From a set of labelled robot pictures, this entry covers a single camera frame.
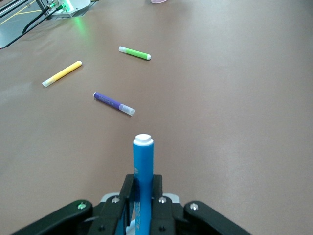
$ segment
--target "brown table surface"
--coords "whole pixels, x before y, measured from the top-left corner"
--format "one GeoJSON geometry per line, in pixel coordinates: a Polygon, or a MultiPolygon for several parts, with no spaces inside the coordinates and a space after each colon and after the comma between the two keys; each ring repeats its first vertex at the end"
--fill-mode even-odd
{"type": "Polygon", "coordinates": [[[201,200],[257,235],[312,234],[312,64],[308,0],[100,0],[42,23],[0,51],[0,233],[119,191],[147,133],[182,204],[201,200]]]}

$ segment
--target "blue marker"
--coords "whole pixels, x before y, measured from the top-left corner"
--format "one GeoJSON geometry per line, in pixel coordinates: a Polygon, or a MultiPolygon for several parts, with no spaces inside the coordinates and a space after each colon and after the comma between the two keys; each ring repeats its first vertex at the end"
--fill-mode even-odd
{"type": "Polygon", "coordinates": [[[134,146],[135,225],[136,235],[148,235],[151,222],[153,180],[153,139],[147,134],[137,135],[134,146]]]}

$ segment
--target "yellow marker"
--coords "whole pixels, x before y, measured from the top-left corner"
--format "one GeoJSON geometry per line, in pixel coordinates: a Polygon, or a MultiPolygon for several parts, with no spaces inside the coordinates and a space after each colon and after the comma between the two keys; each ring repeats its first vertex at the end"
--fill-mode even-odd
{"type": "Polygon", "coordinates": [[[60,78],[64,77],[65,75],[69,74],[70,72],[74,71],[78,67],[81,67],[83,63],[79,60],[76,61],[74,64],[68,66],[66,69],[63,69],[61,72],[58,72],[56,75],[50,77],[48,80],[43,82],[43,86],[47,87],[51,85],[52,83],[56,82],[60,78]]]}

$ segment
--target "pink object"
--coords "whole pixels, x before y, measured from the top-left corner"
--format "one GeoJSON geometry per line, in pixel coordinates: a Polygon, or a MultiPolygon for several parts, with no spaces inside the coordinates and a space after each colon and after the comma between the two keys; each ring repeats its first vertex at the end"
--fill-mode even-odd
{"type": "Polygon", "coordinates": [[[167,1],[167,0],[151,0],[152,3],[162,3],[165,1],[167,1]]]}

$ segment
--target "black cable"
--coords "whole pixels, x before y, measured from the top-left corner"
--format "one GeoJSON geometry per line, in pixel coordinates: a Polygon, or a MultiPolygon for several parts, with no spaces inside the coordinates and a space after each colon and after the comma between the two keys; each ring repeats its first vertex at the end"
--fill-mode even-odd
{"type": "Polygon", "coordinates": [[[12,43],[16,42],[18,39],[20,39],[22,36],[24,36],[26,33],[28,33],[29,31],[31,31],[34,27],[36,27],[37,25],[41,24],[43,21],[45,21],[48,17],[50,17],[52,14],[54,14],[56,11],[61,10],[65,7],[64,4],[62,4],[61,6],[59,6],[57,9],[55,9],[53,12],[51,12],[49,15],[47,15],[45,18],[43,18],[41,21],[38,22],[38,24],[34,25],[32,28],[30,28],[29,30],[27,30],[26,32],[22,33],[19,37],[17,37],[16,39],[14,39],[13,41],[11,41],[9,44],[5,45],[4,47],[0,48],[0,49],[4,49],[8,46],[10,46],[12,43]]]}
{"type": "Polygon", "coordinates": [[[22,33],[25,33],[26,30],[36,21],[38,20],[41,16],[43,16],[44,13],[46,13],[49,10],[49,7],[46,7],[35,19],[33,19],[31,22],[29,22],[25,28],[23,29],[22,33]]]}

